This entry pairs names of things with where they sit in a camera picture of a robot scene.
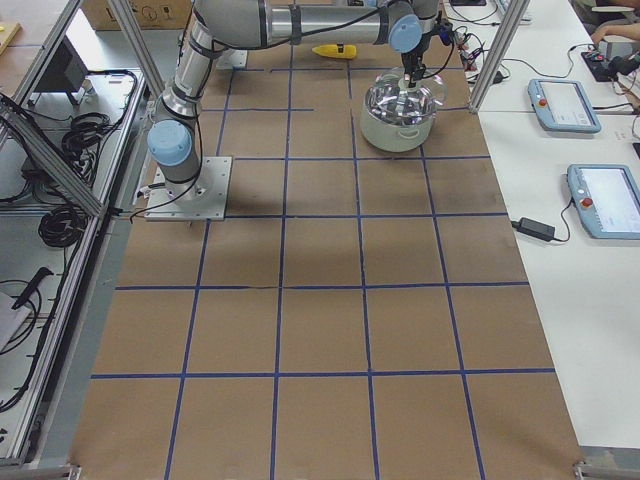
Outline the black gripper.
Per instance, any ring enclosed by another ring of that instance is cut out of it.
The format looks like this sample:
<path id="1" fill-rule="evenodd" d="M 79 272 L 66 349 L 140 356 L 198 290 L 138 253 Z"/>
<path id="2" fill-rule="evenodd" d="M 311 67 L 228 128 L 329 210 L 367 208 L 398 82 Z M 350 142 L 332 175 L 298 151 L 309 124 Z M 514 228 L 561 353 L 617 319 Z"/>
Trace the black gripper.
<path id="1" fill-rule="evenodd" d="M 422 80 L 425 75 L 425 65 L 423 63 L 424 45 L 420 42 L 416 47 L 406 53 L 401 54 L 402 65 L 405 70 L 414 70 L 414 79 Z M 412 76 L 409 71 L 405 71 L 403 75 L 405 88 L 412 87 Z"/>

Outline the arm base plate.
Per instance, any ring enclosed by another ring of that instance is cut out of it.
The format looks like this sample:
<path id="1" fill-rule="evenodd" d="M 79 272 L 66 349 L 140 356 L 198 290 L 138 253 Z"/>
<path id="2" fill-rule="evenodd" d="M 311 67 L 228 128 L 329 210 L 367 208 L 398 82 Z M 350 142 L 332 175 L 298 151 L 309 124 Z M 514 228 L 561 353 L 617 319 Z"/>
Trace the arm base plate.
<path id="1" fill-rule="evenodd" d="M 246 50 L 225 50 L 216 63 L 217 70 L 242 70 L 247 66 Z"/>
<path id="2" fill-rule="evenodd" d="M 193 187 L 189 183 L 178 186 L 165 181 L 160 167 L 156 168 L 154 181 L 164 186 L 149 194 L 148 221 L 222 221 L 225 218 L 232 158 L 204 158 L 200 177 Z"/>

